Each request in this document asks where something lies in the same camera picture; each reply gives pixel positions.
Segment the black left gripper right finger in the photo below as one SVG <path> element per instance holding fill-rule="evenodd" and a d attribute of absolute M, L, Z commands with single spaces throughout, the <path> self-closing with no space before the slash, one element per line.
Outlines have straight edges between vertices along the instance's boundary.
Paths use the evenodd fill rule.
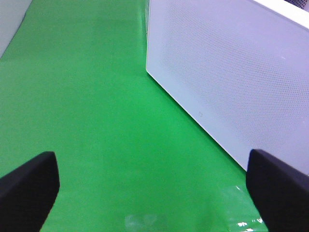
<path fill-rule="evenodd" d="M 261 149 L 253 149 L 246 188 L 270 232 L 309 230 L 308 175 Z"/>

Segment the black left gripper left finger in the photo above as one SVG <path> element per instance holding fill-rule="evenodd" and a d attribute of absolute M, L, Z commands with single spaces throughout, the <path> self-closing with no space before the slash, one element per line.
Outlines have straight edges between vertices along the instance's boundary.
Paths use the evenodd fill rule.
<path fill-rule="evenodd" d="M 45 151 L 0 179 L 0 230 L 38 232 L 60 189 L 56 154 Z"/>

